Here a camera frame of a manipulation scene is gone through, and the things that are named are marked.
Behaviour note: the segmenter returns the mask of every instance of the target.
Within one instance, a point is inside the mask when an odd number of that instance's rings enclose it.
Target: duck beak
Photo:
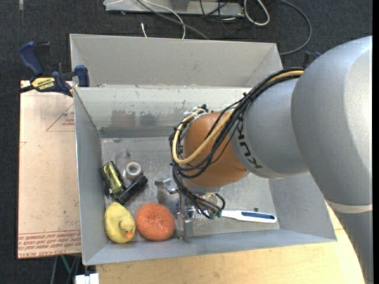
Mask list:
[[[125,237],[127,237],[128,239],[131,239],[131,238],[133,238],[134,233],[133,233],[132,231],[129,231],[129,232],[125,233],[124,235],[125,235]]]

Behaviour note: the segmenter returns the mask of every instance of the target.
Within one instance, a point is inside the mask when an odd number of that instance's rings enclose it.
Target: yellow rubber duck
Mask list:
[[[115,243],[129,242],[136,231],[133,216],[117,202],[113,202],[105,211],[104,225],[107,236]]]

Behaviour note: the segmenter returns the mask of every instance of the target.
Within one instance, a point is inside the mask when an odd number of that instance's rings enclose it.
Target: wooden table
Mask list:
[[[21,97],[19,259],[81,250],[72,104],[71,98],[54,93]],[[59,172],[35,172],[36,164],[46,170],[65,167]],[[363,284],[349,238],[331,210],[330,216],[337,242],[105,264],[96,269],[101,284]]]
[[[330,211],[337,242],[97,266],[101,284],[363,284],[345,230]]]

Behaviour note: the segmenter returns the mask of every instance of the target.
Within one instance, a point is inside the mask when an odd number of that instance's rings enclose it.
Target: toothbrush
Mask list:
[[[255,211],[222,211],[221,216],[248,222],[275,223],[277,221],[275,215]]]

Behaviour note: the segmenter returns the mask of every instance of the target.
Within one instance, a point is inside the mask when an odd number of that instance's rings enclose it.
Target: orange sponge ball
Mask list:
[[[175,231],[175,220],[170,210],[158,203],[142,205],[134,220],[138,232],[151,241],[165,241]]]

